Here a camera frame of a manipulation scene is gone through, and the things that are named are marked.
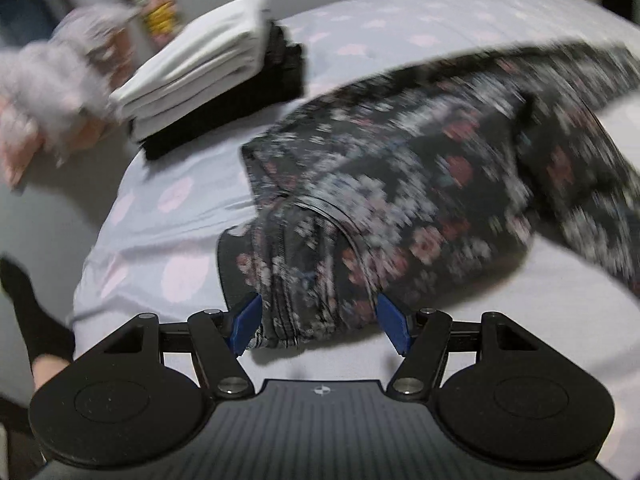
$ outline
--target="metal screw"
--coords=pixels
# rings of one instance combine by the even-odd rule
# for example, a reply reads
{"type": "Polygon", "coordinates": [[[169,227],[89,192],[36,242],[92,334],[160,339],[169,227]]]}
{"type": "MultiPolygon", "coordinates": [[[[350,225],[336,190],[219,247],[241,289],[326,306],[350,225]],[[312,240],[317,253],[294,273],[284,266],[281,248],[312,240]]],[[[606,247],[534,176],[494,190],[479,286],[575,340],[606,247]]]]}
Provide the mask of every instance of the metal screw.
{"type": "Polygon", "coordinates": [[[418,394],[424,389],[424,383],[415,377],[402,377],[394,381],[394,390],[403,395],[418,394]]]}
{"type": "Polygon", "coordinates": [[[226,377],[218,383],[218,389],[224,394],[241,394],[249,387],[249,383],[242,377],[226,377]]]}

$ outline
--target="floral fabric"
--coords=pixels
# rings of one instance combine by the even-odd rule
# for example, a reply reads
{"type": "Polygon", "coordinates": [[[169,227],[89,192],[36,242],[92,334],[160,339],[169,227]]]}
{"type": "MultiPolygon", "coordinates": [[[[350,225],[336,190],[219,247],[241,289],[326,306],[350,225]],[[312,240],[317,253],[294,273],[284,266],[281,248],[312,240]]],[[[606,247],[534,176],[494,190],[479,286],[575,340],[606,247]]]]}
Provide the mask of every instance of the floral fabric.
{"type": "Polygon", "coordinates": [[[328,339],[380,292],[421,308],[513,265],[539,221],[640,291],[640,180],[591,112],[639,84],[626,49],[561,44],[313,99],[242,150],[258,216],[220,238],[226,303],[262,295],[254,347],[328,339]]]}

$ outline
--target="stack of folded clothes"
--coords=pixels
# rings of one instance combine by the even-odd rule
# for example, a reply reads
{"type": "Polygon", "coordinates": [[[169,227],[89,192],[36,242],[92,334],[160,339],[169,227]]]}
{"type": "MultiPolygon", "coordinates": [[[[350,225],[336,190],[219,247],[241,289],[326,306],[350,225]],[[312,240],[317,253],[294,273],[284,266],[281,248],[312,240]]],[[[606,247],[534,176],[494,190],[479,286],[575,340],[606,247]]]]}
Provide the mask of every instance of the stack of folded clothes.
{"type": "Polygon", "coordinates": [[[148,160],[303,93],[303,50],[269,19],[268,0],[236,0],[191,22],[111,95],[148,160]]]}

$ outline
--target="sock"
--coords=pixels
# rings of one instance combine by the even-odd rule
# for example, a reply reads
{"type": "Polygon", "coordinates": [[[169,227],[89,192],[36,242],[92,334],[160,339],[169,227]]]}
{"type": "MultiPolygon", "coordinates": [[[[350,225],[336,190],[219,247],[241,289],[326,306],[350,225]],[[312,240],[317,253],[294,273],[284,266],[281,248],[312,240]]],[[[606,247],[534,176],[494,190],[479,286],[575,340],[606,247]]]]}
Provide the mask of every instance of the sock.
{"type": "Polygon", "coordinates": [[[29,362],[33,365],[44,354],[71,362],[76,349],[74,333],[42,309],[27,273],[7,256],[0,258],[0,285],[14,304],[29,362]]]}

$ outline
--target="white bedsheet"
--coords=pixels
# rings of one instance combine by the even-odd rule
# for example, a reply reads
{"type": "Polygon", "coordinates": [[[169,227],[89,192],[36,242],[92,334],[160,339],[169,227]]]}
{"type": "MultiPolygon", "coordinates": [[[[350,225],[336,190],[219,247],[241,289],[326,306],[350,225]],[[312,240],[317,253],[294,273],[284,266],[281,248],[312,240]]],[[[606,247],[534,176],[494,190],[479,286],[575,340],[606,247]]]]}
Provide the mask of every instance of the white bedsheet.
{"type": "MultiPolygon", "coordinates": [[[[625,41],[633,25],[582,0],[355,0],[285,20],[309,49],[311,95],[397,64],[478,46],[579,38],[625,41]]],[[[255,211],[239,147],[293,105],[273,107],[204,136],[152,165],[139,154],[87,258],[74,303],[78,353],[140,312],[162,322],[226,308],[216,267],[225,228],[255,211]]],[[[640,94],[600,115],[640,167],[640,94]]],[[[640,472],[640,310],[603,272],[541,237],[522,266],[491,290],[449,309],[479,320],[498,310],[588,370],[611,391],[616,421],[600,461],[622,480],[640,472]]],[[[257,350],[240,359],[260,388],[265,378],[379,379],[400,358],[375,330],[299,351],[257,350]]],[[[190,359],[167,364],[193,377],[190,359]]],[[[452,355],[449,370],[469,364],[452,355]]]]}

